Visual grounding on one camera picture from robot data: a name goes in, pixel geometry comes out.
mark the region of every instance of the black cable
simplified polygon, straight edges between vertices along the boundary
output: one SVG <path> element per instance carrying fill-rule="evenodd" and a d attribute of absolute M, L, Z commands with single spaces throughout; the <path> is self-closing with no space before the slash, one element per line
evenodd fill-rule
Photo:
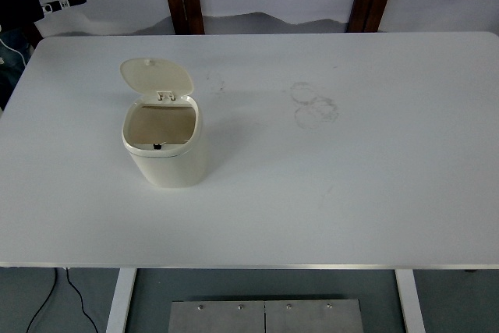
<path fill-rule="evenodd" d="M 68 283 L 73 287 L 73 289 L 76 290 L 76 292 L 78 293 L 78 295 L 80 296 L 80 301 L 81 301 L 81 310 L 83 312 L 83 314 L 87 317 L 88 320 L 90 320 L 90 322 L 92 323 L 92 325 L 94 326 L 94 329 L 96 331 L 96 333 L 99 333 L 99 331 L 97 330 L 97 327 L 95 326 L 95 323 L 94 321 L 92 320 L 92 318 L 90 316 L 88 316 L 88 314 L 85 312 L 85 309 L 83 308 L 83 297 L 81 296 L 81 293 L 80 291 L 76 288 L 75 285 L 73 285 L 73 283 L 69 280 L 69 270 L 68 268 L 65 269 L 65 276 L 66 278 L 68 279 Z"/>
<path fill-rule="evenodd" d="M 28 331 L 30 330 L 31 328 L 31 325 L 34 321 L 34 319 L 37 317 L 37 315 L 40 313 L 41 309 L 44 308 L 45 304 L 47 303 L 48 299 L 50 298 L 50 296 L 52 295 L 52 292 L 54 291 L 55 289 L 55 284 L 57 284 L 57 268 L 54 268 L 54 284 L 52 285 L 52 289 L 50 289 L 50 292 L 48 293 L 48 296 L 47 298 L 45 298 L 45 301 L 43 302 L 43 304 L 40 306 L 40 308 L 38 309 L 38 311 L 35 313 L 35 315 L 33 315 L 33 317 L 31 318 L 31 321 L 30 321 L 30 324 L 28 325 L 28 329 L 26 329 L 26 333 L 28 333 Z"/>

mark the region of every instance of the cream plastic bin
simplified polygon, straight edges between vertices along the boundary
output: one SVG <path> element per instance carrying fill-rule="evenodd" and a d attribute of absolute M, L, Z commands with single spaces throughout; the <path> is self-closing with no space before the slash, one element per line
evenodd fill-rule
<path fill-rule="evenodd" d="M 187 71 L 159 58 L 134 58 L 120 70 L 143 95 L 128 110 L 122 132 L 140 171 L 160 187 L 198 183 L 207 169 L 207 145 L 201 111 L 189 96 L 194 86 Z"/>

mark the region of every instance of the bin lid hinge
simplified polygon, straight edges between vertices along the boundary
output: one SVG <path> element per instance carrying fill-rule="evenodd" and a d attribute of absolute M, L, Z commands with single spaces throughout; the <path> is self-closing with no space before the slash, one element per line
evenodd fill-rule
<path fill-rule="evenodd" d="M 157 92 L 157 99 L 159 101 L 163 101 L 165 98 L 169 99 L 170 101 L 174 101 L 175 95 L 171 91 L 158 91 Z"/>

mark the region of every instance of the open bin lid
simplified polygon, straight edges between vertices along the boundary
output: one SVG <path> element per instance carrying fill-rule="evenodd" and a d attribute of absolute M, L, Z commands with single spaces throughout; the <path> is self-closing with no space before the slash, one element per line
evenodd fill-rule
<path fill-rule="evenodd" d="M 122 63 L 119 70 L 130 87 L 147 96 L 170 92 L 181 97 L 194 91 L 187 71 L 162 58 L 132 58 Z"/>

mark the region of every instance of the smudge mark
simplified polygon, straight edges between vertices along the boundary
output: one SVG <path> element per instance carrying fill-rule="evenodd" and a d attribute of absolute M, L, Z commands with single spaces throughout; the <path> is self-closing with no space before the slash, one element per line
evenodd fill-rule
<path fill-rule="evenodd" d="M 297 82 L 291 86 L 291 98 L 299 105 L 309 105 L 316 97 L 316 92 L 307 82 Z"/>
<path fill-rule="evenodd" d="M 322 194 L 322 197 L 321 197 L 320 203 L 319 203 L 319 208 L 324 207 L 324 204 L 326 203 L 326 199 L 331 195 L 331 192 L 333 191 L 333 189 L 334 189 L 334 184 L 329 186 L 329 189 L 327 189 L 327 191 L 324 194 Z"/>
<path fill-rule="evenodd" d="M 212 94 L 223 94 L 225 89 L 225 81 L 221 78 L 218 72 L 209 72 L 206 75 L 206 80 L 210 84 Z"/>
<path fill-rule="evenodd" d="M 294 83 L 291 98 L 299 106 L 295 111 L 295 120 L 300 128 L 316 129 L 338 117 L 338 106 L 333 100 L 317 94 L 307 82 Z"/>

